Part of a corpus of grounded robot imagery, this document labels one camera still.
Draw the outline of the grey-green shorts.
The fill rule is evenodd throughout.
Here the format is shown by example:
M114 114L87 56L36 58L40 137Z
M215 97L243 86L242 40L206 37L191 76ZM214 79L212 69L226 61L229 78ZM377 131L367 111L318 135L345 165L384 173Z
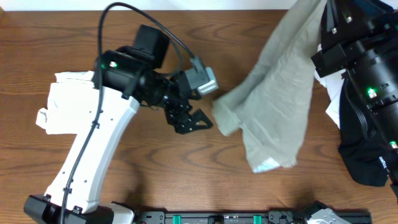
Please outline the grey-green shorts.
M241 130L254 173L296 165L308 124L326 0L299 0L267 40L246 79L213 102L220 132Z

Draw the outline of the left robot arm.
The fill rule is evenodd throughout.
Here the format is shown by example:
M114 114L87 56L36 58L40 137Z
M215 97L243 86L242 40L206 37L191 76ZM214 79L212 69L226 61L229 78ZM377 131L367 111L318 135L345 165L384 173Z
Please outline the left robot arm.
M42 195L30 195L24 212L37 223L132 223L134 210L100 205L103 181L127 125L140 105L165 111L176 133L209 129L212 122L190 100L218 88L211 68L194 57L189 70L158 72L170 43L153 27L140 26L132 45L109 50L95 64L93 82L102 92L99 117L77 134L60 172Z

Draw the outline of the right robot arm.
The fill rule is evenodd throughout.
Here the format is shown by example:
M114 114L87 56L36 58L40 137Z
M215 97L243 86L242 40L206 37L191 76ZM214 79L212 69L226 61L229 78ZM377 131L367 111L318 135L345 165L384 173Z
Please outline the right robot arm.
M355 182L390 180L397 192L397 10L379 0L327 0L320 34L315 70L343 80L338 152Z

